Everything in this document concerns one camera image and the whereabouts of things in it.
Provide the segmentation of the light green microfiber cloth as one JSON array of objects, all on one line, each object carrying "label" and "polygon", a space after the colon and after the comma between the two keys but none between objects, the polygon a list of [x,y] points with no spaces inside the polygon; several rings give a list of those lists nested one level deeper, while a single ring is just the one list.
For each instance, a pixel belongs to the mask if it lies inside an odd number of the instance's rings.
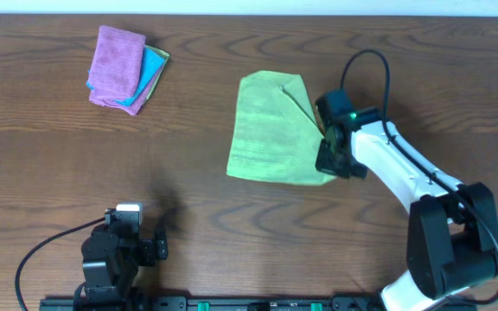
[{"label": "light green microfiber cloth", "polygon": [[240,80],[227,175],[250,181],[321,186],[323,134],[299,74],[257,71]]}]

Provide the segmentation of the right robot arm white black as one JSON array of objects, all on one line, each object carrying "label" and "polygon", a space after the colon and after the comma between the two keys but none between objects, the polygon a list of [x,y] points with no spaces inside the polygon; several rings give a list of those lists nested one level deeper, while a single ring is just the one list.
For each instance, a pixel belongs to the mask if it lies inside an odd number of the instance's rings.
[{"label": "right robot arm white black", "polygon": [[316,169],[374,172],[409,213],[406,272],[380,291],[385,310],[472,310],[498,300],[498,215],[481,182],[464,185],[420,155],[377,109],[321,107]]}]

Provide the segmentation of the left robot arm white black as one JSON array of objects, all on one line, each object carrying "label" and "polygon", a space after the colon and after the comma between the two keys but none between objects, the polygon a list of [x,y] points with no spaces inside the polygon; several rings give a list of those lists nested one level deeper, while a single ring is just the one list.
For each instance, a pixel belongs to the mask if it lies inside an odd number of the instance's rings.
[{"label": "left robot arm white black", "polygon": [[81,246],[87,300],[92,305],[124,306],[141,267],[168,257],[166,231],[141,238],[132,224],[99,225]]}]

